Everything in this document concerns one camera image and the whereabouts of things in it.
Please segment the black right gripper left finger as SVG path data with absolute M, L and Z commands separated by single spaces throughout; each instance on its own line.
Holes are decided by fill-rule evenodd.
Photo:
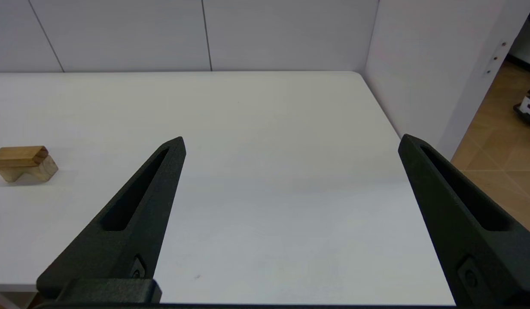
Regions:
M 163 143 L 37 278 L 47 299 L 74 279 L 131 279 L 154 275 L 186 149 Z

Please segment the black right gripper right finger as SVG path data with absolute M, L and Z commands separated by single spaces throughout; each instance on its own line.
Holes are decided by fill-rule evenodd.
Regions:
M 530 306 L 530 231 L 436 149 L 398 153 L 457 306 Z

